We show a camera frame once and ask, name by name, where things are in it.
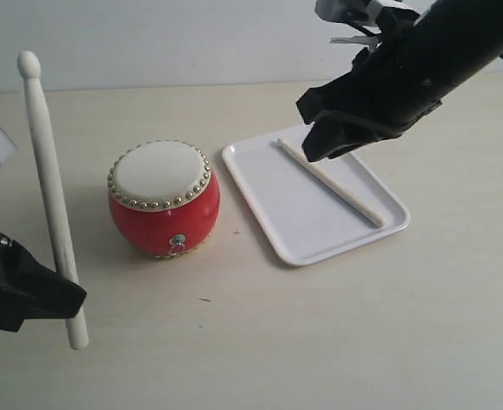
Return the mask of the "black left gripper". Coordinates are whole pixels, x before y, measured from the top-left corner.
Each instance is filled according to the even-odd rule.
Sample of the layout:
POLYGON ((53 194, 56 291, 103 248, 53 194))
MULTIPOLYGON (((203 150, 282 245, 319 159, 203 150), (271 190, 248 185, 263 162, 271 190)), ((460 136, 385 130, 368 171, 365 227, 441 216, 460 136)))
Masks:
POLYGON ((17 241, 7 248, 7 280, 1 250, 0 242, 0 331, 16 333, 29 319, 76 316, 87 296, 80 285, 41 265, 17 241))

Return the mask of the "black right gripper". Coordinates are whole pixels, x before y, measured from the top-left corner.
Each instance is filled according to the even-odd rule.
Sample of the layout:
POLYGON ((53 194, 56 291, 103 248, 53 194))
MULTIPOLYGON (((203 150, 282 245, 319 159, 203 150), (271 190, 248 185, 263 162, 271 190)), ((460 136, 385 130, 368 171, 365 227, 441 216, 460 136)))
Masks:
POLYGON ((349 76, 311 87, 296 101, 312 128, 301 144, 308 162, 336 159, 399 138, 441 104, 433 62, 436 35, 409 8, 368 8, 380 33, 352 61, 349 76))

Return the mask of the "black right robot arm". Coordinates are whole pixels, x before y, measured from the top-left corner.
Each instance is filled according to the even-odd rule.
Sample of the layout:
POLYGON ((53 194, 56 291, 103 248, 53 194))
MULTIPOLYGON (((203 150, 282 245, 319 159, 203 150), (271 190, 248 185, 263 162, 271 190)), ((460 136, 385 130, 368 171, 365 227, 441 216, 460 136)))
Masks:
POLYGON ((503 1, 435 1, 422 13, 402 1, 317 1, 315 13, 360 31, 365 45, 349 72, 296 103, 310 162, 399 138, 503 58, 503 1))

